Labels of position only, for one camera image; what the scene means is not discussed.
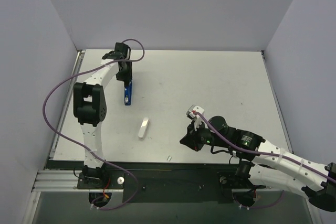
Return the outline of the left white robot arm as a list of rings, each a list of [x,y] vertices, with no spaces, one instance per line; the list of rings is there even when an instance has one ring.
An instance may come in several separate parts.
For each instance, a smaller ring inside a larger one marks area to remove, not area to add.
[[[131,49],[115,49],[102,57],[102,68],[96,70],[84,82],[73,86],[73,112],[80,124],[85,150],[85,161],[80,174],[80,180],[96,188],[111,186],[111,175],[107,165],[97,159],[103,159],[101,128],[107,115],[107,104],[104,89],[112,78],[124,84],[124,105],[131,104],[132,97],[132,63],[129,62]],[[125,59],[126,62],[110,61]]]

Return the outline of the white stapler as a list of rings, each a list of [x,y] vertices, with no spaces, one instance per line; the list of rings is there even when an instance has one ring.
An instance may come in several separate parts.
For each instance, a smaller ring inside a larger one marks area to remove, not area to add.
[[[150,119],[148,117],[144,117],[143,121],[141,123],[140,129],[138,131],[138,138],[139,139],[144,139],[147,129],[149,127]]]

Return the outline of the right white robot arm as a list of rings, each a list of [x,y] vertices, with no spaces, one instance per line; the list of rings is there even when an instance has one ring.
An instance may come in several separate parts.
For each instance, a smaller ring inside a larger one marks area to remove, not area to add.
[[[195,110],[182,145],[198,152],[210,146],[213,155],[239,159],[235,182],[241,187],[274,187],[290,191],[328,212],[335,211],[335,163],[321,164],[299,157],[250,131],[230,127],[221,116],[207,120]]]

